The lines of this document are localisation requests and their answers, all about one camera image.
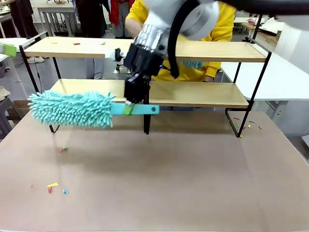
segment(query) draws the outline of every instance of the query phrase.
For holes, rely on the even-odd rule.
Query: robotic arm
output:
[[[240,10],[259,14],[309,15],[309,0],[223,0]],[[219,15],[213,0],[144,0],[150,10],[142,31],[124,60],[133,75],[126,79],[127,104],[139,103],[149,93],[151,76],[157,76],[168,58],[170,72],[179,76],[176,62],[178,35],[200,40],[211,32]]]

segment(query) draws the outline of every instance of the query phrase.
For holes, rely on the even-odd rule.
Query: person in yellow sweater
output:
[[[232,30],[234,26],[235,8],[219,2],[220,13],[215,28],[202,41],[230,41],[232,39]],[[148,16],[148,9],[142,0],[135,0],[130,9],[129,15],[126,17],[126,28],[136,37],[142,29],[143,23]],[[164,61],[164,65],[170,68],[169,62]],[[168,70],[161,69],[157,77],[153,77],[156,81],[206,81],[213,82],[213,79],[220,68],[220,62],[191,62],[182,61],[179,64],[180,76],[174,79]]]

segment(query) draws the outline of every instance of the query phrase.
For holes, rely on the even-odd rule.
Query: yellow sweater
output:
[[[220,14],[218,22],[212,32],[201,41],[230,41],[232,39],[232,30],[234,26],[235,8],[219,2]],[[140,23],[144,23],[148,16],[148,9],[144,6],[142,0],[135,0],[131,7],[128,17],[135,19]],[[169,62],[164,61],[164,65],[170,68]],[[186,62],[182,61],[178,64],[180,76],[174,79],[168,70],[161,69],[154,80],[160,81],[204,81],[205,76],[214,77],[220,68],[220,62]]]

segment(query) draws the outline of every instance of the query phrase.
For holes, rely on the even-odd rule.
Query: confetti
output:
[[[51,185],[48,185],[47,187],[50,188],[50,187],[55,187],[55,186],[58,186],[58,183],[57,183],[57,182],[56,182],[56,183],[53,183],[53,184],[51,184]]]

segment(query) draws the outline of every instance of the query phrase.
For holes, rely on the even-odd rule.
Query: teal handle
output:
[[[112,103],[111,114],[123,115],[126,104]],[[158,115],[160,113],[160,106],[158,105],[143,105],[135,104],[131,112],[132,115]]]

